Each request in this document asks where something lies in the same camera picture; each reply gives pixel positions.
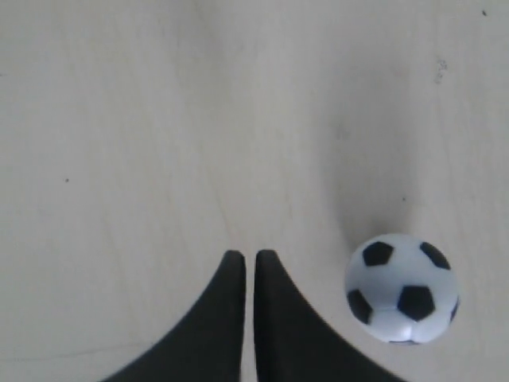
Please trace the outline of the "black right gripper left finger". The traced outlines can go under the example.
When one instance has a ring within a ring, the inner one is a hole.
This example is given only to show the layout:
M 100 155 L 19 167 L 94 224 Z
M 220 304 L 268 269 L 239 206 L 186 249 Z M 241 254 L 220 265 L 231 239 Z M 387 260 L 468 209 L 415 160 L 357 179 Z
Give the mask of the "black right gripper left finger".
M 106 380 L 241 380 L 245 306 L 245 258 L 229 250 L 202 295 L 173 329 Z

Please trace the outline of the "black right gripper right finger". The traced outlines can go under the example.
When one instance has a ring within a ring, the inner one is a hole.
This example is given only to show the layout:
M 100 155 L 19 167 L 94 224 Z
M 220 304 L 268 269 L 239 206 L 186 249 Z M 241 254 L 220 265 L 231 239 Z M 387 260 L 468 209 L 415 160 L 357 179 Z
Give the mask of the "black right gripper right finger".
M 254 349 L 259 381 L 401 380 L 328 325 L 269 249 L 255 259 Z

